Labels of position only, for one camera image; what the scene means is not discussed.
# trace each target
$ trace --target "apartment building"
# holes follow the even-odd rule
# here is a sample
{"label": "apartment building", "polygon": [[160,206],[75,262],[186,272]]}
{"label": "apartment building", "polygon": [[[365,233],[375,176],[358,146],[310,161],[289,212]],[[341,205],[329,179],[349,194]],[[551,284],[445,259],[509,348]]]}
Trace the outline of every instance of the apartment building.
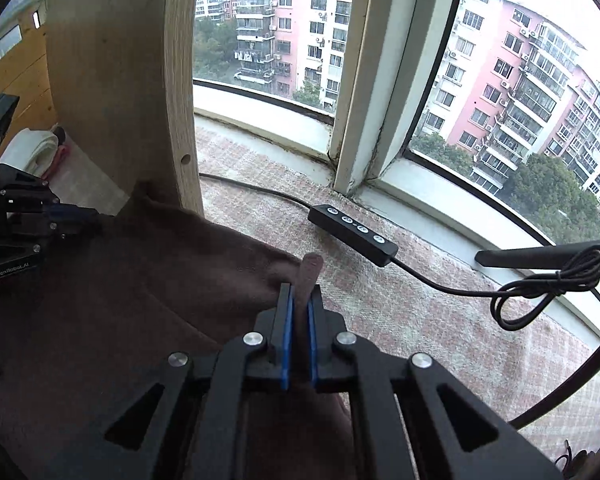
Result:
{"label": "apartment building", "polygon": [[334,108],[352,0],[237,1],[236,80],[288,98],[308,79]]}
{"label": "apartment building", "polygon": [[583,49],[515,1],[461,0],[422,130],[471,152],[471,179],[497,194],[558,130]]}
{"label": "apartment building", "polygon": [[237,0],[196,0],[196,18],[208,16],[215,22],[235,18]]}

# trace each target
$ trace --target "cable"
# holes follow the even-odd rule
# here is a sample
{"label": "cable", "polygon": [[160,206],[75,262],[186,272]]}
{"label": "cable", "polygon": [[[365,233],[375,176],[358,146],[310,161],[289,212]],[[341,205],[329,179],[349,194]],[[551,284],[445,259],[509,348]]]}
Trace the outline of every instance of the cable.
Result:
{"label": "cable", "polygon": [[[515,280],[501,286],[499,290],[460,290],[440,285],[393,257],[392,262],[414,278],[432,288],[454,296],[471,298],[491,298],[491,317],[504,330],[513,332],[531,323],[556,297],[565,292],[585,292],[592,290],[600,281],[600,244],[589,246],[575,254],[561,270],[554,273],[532,274],[522,280]],[[504,319],[502,307],[509,298],[523,297],[542,300],[530,312],[517,319]]]}
{"label": "cable", "polygon": [[245,187],[246,189],[253,189],[255,191],[261,191],[262,193],[268,193],[270,195],[279,196],[281,198],[286,198],[287,200],[291,200],[291,202],[296,202],[297,204],[303,205],[307,209],[311,209],[311,204],[298,198],[297,196],[292,196],[287,193],[283,193],[282,191],[276,191],[275,189],[268,189],[267,187],[254,186],[253,184],[247,184],[246,182],[240,182],[239,180],[232,180],[225,176],[214,175],[210,173],[199,173],[200,176],[204,178],[211,178],[213,180],[219,180],[220,182],[227,182],[229,184],[233,184],[238,187]]}

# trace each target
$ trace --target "wall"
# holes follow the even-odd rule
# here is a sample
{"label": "wall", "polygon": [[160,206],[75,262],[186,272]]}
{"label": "wall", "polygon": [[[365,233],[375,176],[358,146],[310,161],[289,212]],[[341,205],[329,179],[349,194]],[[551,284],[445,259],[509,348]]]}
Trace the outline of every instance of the wall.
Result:
{"label": "wall", "polygon": [[20,43],[0,59],[0,92],[20,97],[0,155],[20,130],[48,130],[58,121],[46,70],[45,26],[22,31]]}

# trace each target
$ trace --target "brown fabric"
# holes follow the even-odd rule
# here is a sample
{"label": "brown fabric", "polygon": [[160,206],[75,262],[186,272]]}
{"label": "brown fabric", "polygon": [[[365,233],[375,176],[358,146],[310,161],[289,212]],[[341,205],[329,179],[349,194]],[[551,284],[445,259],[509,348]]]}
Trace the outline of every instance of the brown fabric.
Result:
{"label": "brown fabric", "polygon": [[[0,442],[37,476],[170,352],[217,351],[275,306],[298,261],[135,193],[104,232],[0,283]],[[247,478],[353,477],[337,396],[254,396]]]}

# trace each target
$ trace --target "wooden board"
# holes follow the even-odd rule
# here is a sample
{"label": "wooden board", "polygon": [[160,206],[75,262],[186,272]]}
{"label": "wooden board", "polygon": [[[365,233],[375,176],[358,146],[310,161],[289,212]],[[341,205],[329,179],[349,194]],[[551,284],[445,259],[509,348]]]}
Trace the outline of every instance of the wooden board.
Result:
{"label": "wooden board", "polygon": [[[29,31],[20,43],[0,58],[0,92],[4,92],[5,88],[46,54],[45,35],[45,27]],[[45,80],[46,88],[49,88],[46,75]]]}
{"label": "wooden board", "polygon": [[202,214],[191,50],[194,0],[46,0],[58,120],[130,193],[149,180]]}

